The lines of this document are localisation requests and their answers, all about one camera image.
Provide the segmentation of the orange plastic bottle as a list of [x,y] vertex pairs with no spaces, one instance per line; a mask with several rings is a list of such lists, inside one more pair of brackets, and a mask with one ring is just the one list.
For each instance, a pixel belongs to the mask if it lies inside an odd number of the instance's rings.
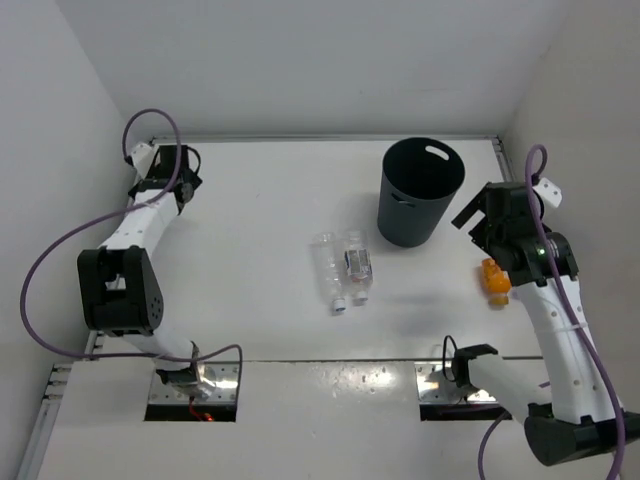
[[481,262],[482,284],[489,304],[504,307],[509,303],[509,292],[512,288],[509,276],[492,258]]

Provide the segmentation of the clear labelled plastic bottle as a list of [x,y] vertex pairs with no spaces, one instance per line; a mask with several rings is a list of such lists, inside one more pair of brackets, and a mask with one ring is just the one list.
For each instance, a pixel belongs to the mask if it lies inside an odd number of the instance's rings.
[[343,251],[350,293],[356,305],[364,305],[369,299],[373,283],[373,269],[366,232],[346,231]]

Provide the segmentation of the clear unlabelled plastic bottle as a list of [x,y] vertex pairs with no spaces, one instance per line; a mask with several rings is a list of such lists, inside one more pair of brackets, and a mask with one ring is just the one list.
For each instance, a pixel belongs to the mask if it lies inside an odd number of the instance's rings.
[[336,257],[336,237],[332,232],[317,234],[311,244],[320,293],[332,315],[345,312],[347,304],[342,272]]

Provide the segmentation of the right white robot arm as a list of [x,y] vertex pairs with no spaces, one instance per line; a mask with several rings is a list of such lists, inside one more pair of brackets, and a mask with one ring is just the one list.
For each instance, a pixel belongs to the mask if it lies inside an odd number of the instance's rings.
[[598,369],[573,252],[532,212],[532,196],[522,183],[489,182],[452,223],[462,228],[483,213],[469,235],[507,272],[533,325],[550,385],[526,380],[487,344],[456,351],[454,381],[492,395],[523,426],[545,466],[608,453],[619,459],[639,438],[639,416],[623,409]]

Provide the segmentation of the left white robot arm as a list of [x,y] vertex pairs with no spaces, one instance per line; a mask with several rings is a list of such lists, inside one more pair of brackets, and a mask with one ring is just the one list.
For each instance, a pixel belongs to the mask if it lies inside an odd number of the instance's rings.
[[129,196],[133,211],[98,248],[77,258],[85,323],[151,356],[163,384],[207,401],[215,376],[194,341],[164,317],[164,299],[151,257],[170,223],[201,185],[199,152],[191,146],[137,144],[126,158],[140,178]]

